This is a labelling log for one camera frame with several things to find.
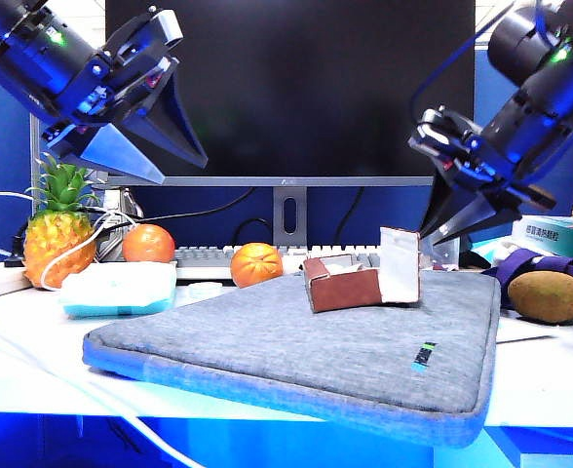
desk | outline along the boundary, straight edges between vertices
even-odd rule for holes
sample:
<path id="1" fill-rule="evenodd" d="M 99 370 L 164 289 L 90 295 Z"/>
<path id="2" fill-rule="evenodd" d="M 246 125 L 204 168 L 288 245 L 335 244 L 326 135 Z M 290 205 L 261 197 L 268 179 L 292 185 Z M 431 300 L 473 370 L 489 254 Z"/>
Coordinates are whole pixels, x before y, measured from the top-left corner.
<path id="1" fill-rule="evenodd" d="M 191 301 L 184 287 L 177 288 L 176 305 Z M 57 303 L 56 292 L 29 289 L 0 296 L 0 332 L 52 366 L 123 396 L 138 415 L 319 423 L 306 415 L 228 402 L 90 370 L 81 360 L 83 336 L 112 320 L 116 319 L 69 319 Z M 507 317 L 501 322 L 504 329 L 517 324 Z M 486 426 L 573 428 L 573 326 L 543 327 L 537 334 L 542 332 L 553 337 L 498 345 Z M 25 364 L 16 350 L 2 342 L 0 413 L 111 415 L 78 390 Z"/>

cardboard box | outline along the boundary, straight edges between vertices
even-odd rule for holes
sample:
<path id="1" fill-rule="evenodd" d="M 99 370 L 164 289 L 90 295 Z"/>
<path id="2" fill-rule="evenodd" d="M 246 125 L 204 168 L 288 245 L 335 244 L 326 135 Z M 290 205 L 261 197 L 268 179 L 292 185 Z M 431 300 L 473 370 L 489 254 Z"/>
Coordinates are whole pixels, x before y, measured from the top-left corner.
<path id="1" fill-rule="evenodd" d="M 573 216 L 525 215 L 514 222 L 512 238 L 528 249 L 573 258 Z"/>
<path id="2" fill-rule="evenodd" d="M 418 302 L 419 235 L 381 228 L 380 267 L 364 268 L 349 254 L 303 262 L 313 312 L 386 302 Z"/>

orange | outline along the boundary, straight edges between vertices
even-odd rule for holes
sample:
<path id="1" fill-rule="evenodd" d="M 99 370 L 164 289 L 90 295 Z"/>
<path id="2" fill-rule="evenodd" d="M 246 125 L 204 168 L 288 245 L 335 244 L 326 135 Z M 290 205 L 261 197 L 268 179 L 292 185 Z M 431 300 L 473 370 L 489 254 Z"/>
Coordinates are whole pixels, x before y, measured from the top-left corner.
<path id="1" fill-rule="evenodd" d="M 239 288 L 246 288 L 283 274 L 283 261 L 275 247 L 251 242 L 238 249 L 230 260 L 230 274 Z"/>
<path id="2" fill-rule="evenodd" d="M 172 235 L 156 224 L 138 224 L 122 241 L 122 256 L 126 261 L 173 260 L 175 250 Z"/>

gray laptop sleeve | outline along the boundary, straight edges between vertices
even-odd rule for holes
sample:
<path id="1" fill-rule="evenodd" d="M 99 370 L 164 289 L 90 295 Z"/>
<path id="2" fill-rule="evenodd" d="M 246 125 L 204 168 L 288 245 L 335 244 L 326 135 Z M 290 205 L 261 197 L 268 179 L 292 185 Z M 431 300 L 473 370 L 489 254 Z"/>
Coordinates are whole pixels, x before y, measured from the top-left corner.
<path id="1" fill-rule="evenodd" d="M 421 272 L 421 300 L 313 314 L 301 275 L 91 331 L 84 362 L 121 375 L 308 414 L 429 446 L 478 435 L 500 287 Z"/>

purple strap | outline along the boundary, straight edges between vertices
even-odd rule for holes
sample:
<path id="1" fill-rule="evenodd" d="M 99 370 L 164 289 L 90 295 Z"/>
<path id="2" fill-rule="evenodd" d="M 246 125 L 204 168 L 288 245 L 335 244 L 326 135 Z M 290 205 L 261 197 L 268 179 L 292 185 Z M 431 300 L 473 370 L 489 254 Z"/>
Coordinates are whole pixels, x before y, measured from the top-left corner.
<path id="1" fill-rule="evenodd" d="M 499 266 L 483 271 L 484 275 L 494 276 L 501 284 L 501 306 L 514 308 L 508 297 L 508 285 L 517 276 L 528 271 L 557 271 L 573 277 L 573 258 L 566 256 L 549 255 L 543 256 L 537 263 L 531 260 L 539 253 L 529 249 L 517 249 L 512 252 Z"/>

